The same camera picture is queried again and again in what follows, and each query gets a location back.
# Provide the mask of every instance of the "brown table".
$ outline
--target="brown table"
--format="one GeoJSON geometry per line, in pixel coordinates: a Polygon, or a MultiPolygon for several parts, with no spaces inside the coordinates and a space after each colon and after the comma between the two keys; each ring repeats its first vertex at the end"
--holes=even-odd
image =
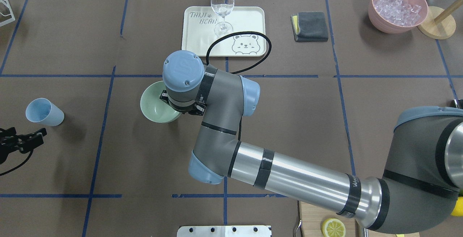
{"type": "MultiPolygon", "coordinates": [[[[243,119],[243,141],[381,177],[400,113],[463,95],[461,10],[453,14],[456,34],[437,42],[418,29],[377,31],[367,2],[236,0],[265,11],[273,44],[268,59],[244,73],[259,82],[261,98],[243,119]],[[289,17],[300,11],[326,14],[328,42],[294,42],[289,17]]],[[[210,0],[10,3],[17,20],[0,28],[0,126],[21,134],[40,128],[24,115],[38,97],[54,102],[65,120],[47,127],[26,165],[0,178],[1,236],[173,237],[181,225],[222,224],[266,224],[273,236],[292,235],[296,201],[233,179],[210,186],[189,176],[200,117],[157,124],[140,111],[142,92],[180,49],[184,10],[210,0]]],[[[234,71],[255,61],[211,62],[234,71]]],[[[10,154],[1,171],[24,158],[10,154]]],[[[449,217],[421,236],[461,233],[462,222],[449,217]]]]}

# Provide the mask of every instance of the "bear drawing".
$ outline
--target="bear drawing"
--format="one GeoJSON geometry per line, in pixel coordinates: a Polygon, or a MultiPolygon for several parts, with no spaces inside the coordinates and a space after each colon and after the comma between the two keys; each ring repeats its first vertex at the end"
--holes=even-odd
{"type": "Polygon", "coordinates": [[[257,55],[260,50],[258,37],[256,35],[236,35],[233,36],[232,50],[235,54],[257,55]]]}

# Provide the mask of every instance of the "cutting board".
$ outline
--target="cutting board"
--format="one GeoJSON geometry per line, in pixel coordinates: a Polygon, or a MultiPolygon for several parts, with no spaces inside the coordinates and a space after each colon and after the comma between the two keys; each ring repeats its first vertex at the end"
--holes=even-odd
{"type": "MultiPolygon", "coordinates": [[[[329,211],[311,204],[299,202],[299,210],[302,220],[302,236],[303,237],[323,237],[321,233],[321,224],[328,218],[336,218],[341,220],[346,227],[345,237],[356,237],[356,222],[354,219],[349,219],[337,215],[333,211],[329,211]]],[[[368,231],[369,237],[397,237],[395,234],[385,234],[380,232],[368,231]]],[[[405,234],[405,237],[420,237],[418,232],[405,234]]]]}

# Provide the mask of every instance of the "gray cloth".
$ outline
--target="gray cloth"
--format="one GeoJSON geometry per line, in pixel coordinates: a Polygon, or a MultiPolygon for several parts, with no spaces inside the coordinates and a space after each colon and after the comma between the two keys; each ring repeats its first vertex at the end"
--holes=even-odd
{"type": "Polygon", "coordinates": [[[324,19],[323,12],[300,12],[297,13],[297,23],[293,21],[294,40],[296,42],[328,41],[328,29],[324,19]],[[299,26],[299,32],[296,32],[295,24],[299,26]]]}

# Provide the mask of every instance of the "lemon slice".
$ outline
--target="lemon slice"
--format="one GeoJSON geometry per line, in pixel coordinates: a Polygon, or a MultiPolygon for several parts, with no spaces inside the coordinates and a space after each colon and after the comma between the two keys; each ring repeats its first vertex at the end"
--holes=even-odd
{"type": "Polygon", "coordinates": [[[326,219],[321,225],[321,232],[324,237],[344,237],[346,235],[345,225],[338,219],[326,219]]]}
{"type": "Polygon", "coordinates": [[[463,197],[458,197],[456,201],[455,208],[453,209],[453,216],[463,216],[463,197]]]}

